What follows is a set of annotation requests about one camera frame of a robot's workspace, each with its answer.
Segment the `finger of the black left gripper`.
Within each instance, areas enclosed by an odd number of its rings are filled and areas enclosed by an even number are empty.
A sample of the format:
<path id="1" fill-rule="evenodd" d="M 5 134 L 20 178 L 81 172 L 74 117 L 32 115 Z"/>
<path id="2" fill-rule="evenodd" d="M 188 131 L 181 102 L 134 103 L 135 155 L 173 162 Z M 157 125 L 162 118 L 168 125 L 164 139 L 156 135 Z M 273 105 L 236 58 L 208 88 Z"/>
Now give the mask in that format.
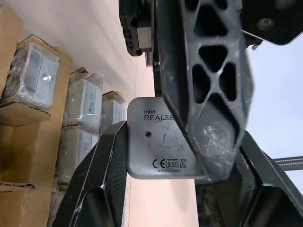
<path id="1" fill-rule="evenodd" d="M 253 96 L 234 0 L 154 2 L 154 74 L 207 181 L 229 177 Z"/>

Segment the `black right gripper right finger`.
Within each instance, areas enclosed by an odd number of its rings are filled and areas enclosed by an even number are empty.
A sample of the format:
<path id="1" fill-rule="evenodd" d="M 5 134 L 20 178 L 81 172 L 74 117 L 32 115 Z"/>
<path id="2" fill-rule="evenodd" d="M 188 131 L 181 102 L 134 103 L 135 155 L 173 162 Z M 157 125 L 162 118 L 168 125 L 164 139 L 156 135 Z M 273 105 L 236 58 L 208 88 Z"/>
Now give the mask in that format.
<path id="1" fill-rule="evenodd" d="M 214 191 L 226 227 L 303 225 L 303 196 L 248 132 L 229 178 Z"/>

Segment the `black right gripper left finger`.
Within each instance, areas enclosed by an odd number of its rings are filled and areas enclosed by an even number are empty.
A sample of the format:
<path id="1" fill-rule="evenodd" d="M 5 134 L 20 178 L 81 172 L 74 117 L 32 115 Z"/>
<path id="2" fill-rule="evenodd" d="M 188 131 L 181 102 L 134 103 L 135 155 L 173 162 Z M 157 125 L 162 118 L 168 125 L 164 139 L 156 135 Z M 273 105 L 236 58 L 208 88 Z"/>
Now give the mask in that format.
<path id="1" fill-rule="evenodd" d="M 76 168 L 54 227 L 122 225 L 127 178 L 126 121 L 109 126 Z"/>

